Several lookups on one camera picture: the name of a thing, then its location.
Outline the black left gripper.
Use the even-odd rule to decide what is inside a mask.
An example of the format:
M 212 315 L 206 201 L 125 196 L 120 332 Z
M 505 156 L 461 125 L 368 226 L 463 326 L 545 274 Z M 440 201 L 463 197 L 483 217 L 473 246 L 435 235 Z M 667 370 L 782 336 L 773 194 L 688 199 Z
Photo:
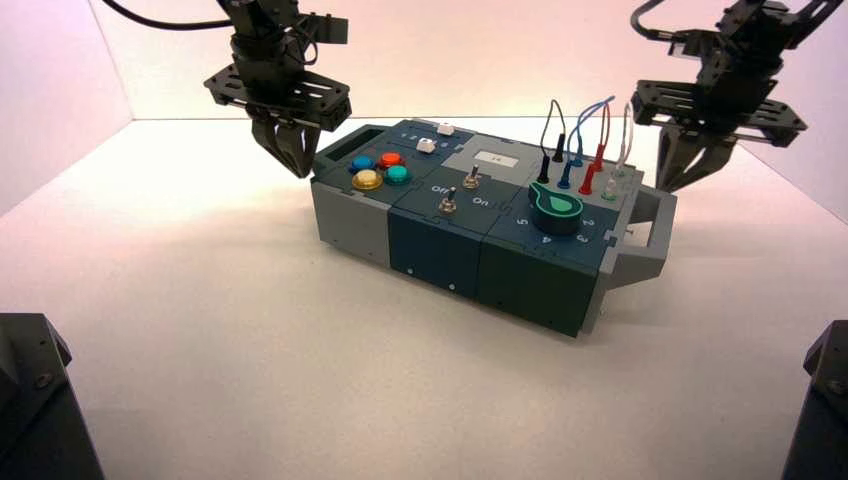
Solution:
M 215 103 L 274 119 L 253 119 L 255 141 L 298 178 L 312 171 L 321 130 L 333 132 L 352 112 L 350 88 L 305 69 L 296 40 L 231 38 L 233 62 L 204 82 Z

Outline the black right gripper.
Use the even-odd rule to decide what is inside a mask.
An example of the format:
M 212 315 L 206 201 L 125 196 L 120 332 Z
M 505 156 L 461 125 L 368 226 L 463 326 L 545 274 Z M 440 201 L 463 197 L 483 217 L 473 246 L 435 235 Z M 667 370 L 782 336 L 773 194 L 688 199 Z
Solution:
M 789 146 L 807 124 L 787 104 L 769 97 L 783 67 L 782 57 L 761 52 L 708 47 L 696 54 L 701 69 L 693 83 L 640 80 L 631 103 L 638 124 L 666 115 L 678 124 L 719 136 L 740 128 L 757 130 L 747 138 L 775 147 Z M 694 141 L 679 126 L 660 131 L 656 188 L 674 192 L 722 169 L 736 138 Z

